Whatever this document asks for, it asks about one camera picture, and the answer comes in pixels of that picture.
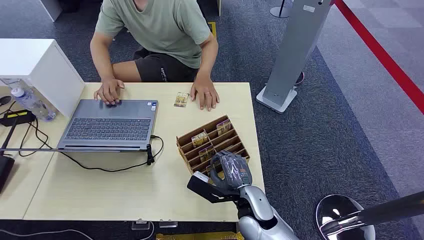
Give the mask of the person's right hand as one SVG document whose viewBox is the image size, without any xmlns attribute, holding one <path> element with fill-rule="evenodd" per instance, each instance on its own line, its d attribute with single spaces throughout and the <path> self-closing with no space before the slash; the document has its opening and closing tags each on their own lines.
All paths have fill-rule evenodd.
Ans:
<svg viewBox="0 0 424 240">
<path fill-rule="evenodd" d="M 115 78 L 101 80 L 101 86 L 93 93 L 93 98 L 103 101 L 106 105 L 120 103 L 120 91 L 125 88 L 124 82 Z"/>
</svg>

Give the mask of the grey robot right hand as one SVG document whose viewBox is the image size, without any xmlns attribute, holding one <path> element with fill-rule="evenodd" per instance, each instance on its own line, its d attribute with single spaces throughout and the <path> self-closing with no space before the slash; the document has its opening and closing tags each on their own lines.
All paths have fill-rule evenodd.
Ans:
<svg viewBox="0 0 424 240">
<path fill-rule="evenodd" d="M 253 183 L 248 163 L 239 154 L 221 150 L 211 158 L 210 166 L 210 178 L 218 188 L 235 190 L 245 186 L 251 186 Z M 217 166 L 222 168 L 224 178 L 218 176 Z"/>
</svg>

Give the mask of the person's left hand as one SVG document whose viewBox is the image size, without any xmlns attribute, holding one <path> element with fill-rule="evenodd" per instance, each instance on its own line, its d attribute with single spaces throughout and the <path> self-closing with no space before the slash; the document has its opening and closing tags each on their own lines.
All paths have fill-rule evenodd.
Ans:
<svg viewBox="0 0 424 240">
<path fill-rule="evenodd" d="M 206 109 L 208 112 L 215 109 L 220 102 L 219 94 L 209 77 L 197 77 L 194 80 L 190 90 L 190 98 L 192 102 L 198 100 L 200 109 Z"/>
</svg>

